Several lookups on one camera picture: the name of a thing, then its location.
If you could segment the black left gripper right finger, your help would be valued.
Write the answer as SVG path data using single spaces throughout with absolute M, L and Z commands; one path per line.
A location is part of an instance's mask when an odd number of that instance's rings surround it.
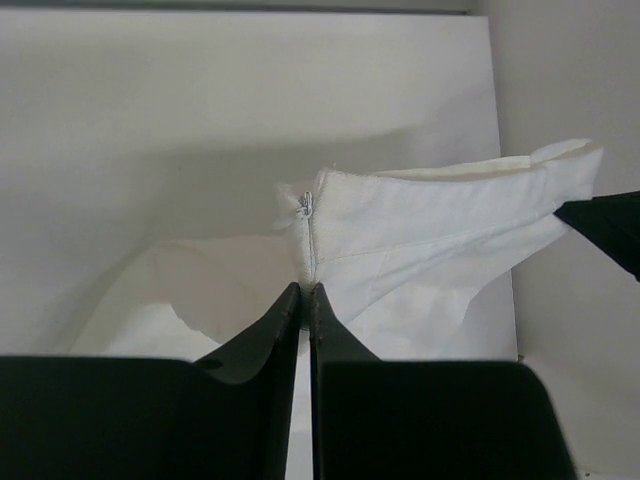
M 384 361 L 336 317 L 310 314 L 317 479 L 571 479 L 551 399 L 527 366 Z

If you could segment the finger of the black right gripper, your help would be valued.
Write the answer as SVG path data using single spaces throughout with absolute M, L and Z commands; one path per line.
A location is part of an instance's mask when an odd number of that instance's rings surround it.
M 565 202 L 554 215 L 639 281 L 638 191 Z

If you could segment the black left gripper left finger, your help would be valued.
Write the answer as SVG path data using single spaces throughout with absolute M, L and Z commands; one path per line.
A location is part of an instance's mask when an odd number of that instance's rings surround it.
M 193 362 L 5 356 L 5 479 L 281 479 L 300 323 L 289 285 Z

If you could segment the white pleated skirt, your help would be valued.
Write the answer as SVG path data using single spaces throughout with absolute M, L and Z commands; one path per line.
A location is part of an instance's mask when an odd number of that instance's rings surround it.
M 386 359 L 517 356 L 513 308 L 489 291 L 566 233 L 603 151 L 588 139 L 525 156 L 279 189 L 275 236 L 174 240 L 130 261 L 70 352 L 193 359 L 251 325 L 290 282 L 323 285 L 338 319 Z

